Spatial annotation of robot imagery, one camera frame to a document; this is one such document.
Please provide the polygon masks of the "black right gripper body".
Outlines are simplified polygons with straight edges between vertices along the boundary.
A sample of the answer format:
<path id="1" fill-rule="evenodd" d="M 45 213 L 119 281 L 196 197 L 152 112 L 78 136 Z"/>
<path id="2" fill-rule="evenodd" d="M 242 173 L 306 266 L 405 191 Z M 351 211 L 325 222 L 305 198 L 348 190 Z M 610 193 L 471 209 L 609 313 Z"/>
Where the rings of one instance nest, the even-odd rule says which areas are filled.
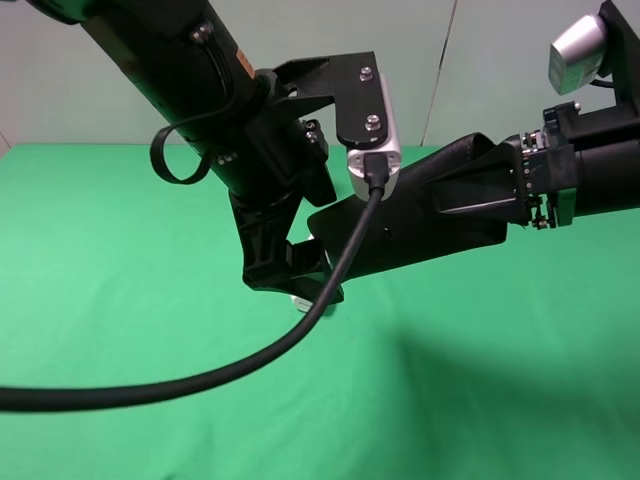
<path id="1" fill-rule="evenodd" d="M 567 122 L 579 113 L 576 102 L 547 108 L 541 128 L 509 137 L 515 197 L 511 224 L 538 230 L 573 224 L 579 179 Z"/>

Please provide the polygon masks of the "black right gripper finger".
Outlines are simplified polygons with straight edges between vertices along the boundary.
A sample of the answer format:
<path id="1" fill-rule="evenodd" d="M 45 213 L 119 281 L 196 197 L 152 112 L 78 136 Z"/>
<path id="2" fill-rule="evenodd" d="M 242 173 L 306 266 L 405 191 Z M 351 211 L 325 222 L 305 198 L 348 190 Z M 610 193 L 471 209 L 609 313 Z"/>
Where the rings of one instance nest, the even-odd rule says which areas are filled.
<path id="1" fill-rule="evenodd" d="M 517 220 L 520 203 L 512 190 L 442 187 L 433 193 L 439 214 L 487 220 Z"/>

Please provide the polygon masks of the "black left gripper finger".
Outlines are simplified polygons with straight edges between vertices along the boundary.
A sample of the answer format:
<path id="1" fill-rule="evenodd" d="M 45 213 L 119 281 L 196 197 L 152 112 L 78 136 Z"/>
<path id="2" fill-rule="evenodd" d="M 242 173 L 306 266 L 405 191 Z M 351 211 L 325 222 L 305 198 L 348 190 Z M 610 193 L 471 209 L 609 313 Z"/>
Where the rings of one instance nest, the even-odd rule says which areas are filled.
<path id="1" fill-rule="evenodd" d="M 293 267 L 295 245 L 287 236 L 302 202 L 299 192 L 271 204 L 249 204 L 229 196 L 243 252 L 242 280 L 255 291 L 300 293 Z"/>

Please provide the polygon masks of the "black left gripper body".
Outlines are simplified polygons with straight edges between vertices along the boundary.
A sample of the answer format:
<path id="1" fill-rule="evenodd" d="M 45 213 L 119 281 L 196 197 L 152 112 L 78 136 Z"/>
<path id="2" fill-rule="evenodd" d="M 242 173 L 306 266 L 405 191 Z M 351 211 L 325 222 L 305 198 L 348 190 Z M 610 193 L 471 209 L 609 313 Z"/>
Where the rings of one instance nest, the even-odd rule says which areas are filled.
<path id="1" fill-rule="evenodd" d="M 229 133 L 232 143 L 211 149 L 209 158 L 236 198 L 262 205 L 298 193 L 315 207 L 336 201 L 318 120 L 261 112 Z"/>

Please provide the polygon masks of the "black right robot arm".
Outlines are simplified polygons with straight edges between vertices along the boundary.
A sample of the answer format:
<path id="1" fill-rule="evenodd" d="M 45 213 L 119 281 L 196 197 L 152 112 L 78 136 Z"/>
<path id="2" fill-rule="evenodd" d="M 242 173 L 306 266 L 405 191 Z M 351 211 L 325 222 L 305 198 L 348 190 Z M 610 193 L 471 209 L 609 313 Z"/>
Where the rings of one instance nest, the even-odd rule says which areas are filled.
<path id="1" fill-rule="evenodd" d="M 613 2 L 551 43 L 548 78 L 560 95 L 610 88 L 615 103 L 590 113 L 558 104 L 540 129 L 471 149 L 437 177 L 438 214 L 544 229 L 638 207 L 639 38 Z"/>

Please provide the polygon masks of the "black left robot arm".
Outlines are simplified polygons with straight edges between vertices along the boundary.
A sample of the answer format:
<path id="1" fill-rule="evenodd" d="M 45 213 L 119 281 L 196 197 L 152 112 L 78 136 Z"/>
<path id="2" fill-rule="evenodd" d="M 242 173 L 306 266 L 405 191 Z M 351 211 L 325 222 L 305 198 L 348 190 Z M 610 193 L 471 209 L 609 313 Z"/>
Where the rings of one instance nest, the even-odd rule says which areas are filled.
<path id="1" fill-rule="evenodd" d="M 243 251 L 244 283 L 314 300 L 330 273 L 316 240 L 292 243 L 300 204 L 332 203 L 320 124 L 281 110 L 277 74 L 253 70 L 206 1 L 38 1 L 78 25 L 166 120 L 151 145 L 154 171 L 191 185 L 225 184 Z"/>

